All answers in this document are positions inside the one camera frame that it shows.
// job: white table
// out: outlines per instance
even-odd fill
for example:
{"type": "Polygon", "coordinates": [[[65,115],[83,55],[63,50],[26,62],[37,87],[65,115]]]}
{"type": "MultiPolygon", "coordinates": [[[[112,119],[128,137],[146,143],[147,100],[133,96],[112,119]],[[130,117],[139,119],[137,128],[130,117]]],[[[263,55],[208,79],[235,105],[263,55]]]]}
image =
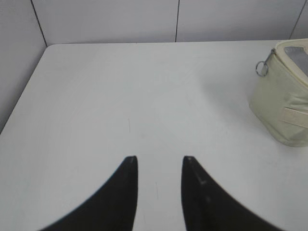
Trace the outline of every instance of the white table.
{"type": "Polygon", "coordinates": [[[139,160],[135,231],[184,231],[182,158],[290,231],[308,227],[308,152],[275,141],[248,107],[277,41],[47,48],[0,135],[0,230],[36,231],[139,160]]]}

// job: white wall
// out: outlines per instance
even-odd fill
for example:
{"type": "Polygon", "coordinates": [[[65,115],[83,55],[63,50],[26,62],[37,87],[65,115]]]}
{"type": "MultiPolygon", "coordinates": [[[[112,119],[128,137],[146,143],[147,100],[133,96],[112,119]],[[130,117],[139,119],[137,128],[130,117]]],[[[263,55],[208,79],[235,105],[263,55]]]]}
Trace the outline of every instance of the white wall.
{"type": "Polygon", "coordinates": [[[305,0],[180,0],[177,41],[289,39],[305,0]]]}
{"type": "Polygon", "coordinates": [[[46,46],[30,0],[0,0],[0,132],[46,46]]]}
{"type": "Polygon", "coordinates": [[[34,0],[48,45],[173,42],[178,0],[34,0]]]}
{"type": "Polygon", "coordinates": [[[308,3],[306,1],[302,14],[300,15],[292,39],[305,39],[308,38],[308,3]]]}

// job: bag strap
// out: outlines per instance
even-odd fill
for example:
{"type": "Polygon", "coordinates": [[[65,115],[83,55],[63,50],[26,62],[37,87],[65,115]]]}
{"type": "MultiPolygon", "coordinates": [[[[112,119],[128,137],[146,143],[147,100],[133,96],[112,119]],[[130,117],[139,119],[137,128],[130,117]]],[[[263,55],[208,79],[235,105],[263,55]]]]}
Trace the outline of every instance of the bag strap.
{"type": "Polygon", "coordinates": [[[308,111],[303,112],[285,107],[282,110],[281,121],[308,128],[308,111]]]}

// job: cream bag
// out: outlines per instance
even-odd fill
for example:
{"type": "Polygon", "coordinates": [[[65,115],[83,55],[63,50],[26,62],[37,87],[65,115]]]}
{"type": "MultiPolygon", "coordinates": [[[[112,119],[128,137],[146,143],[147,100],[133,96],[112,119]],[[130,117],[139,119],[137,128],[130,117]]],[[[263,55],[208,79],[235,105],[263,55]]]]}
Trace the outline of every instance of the cream bag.
{"type": "Polygon", "coordinates": [[[269,132],[292,147],[308,146],[307,52],[308,39],[278,43],[266,61],[256,65],[260,79],[250,101],[269,132]]]}

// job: zipper pull ring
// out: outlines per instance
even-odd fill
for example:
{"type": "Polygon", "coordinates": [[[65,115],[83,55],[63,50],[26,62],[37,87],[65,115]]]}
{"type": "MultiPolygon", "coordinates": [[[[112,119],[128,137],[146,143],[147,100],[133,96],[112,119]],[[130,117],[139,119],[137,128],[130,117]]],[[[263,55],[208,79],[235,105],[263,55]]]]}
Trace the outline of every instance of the zipper pull ring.
{"type": "Polygon", "coordinates": [[[271,50],[270,50],[270,53],[269,53],[269,55],[268,55],[268,57],[266,58],[266,60],[265,60],[265,61],[259,61],[259,62],[256,64],[256,73],[257,73],[258,76],[261,76],[261,77],[266,76],[266,74],[267,74],[268,71],[269,71],[269,66],[268,66],[267,62],[268,62],[268,60],[270,59],[271,55],[275,53],[275,51],[276,51],[275,49],[271,49],[271,50]],[[262,70],[263,70],[263,68],[265,67],[266,70],[265,70],[265,73],[264,73],[264,74],[258,72],[258,66],[259,66],[259,64],[263,64],[262,70]]]}

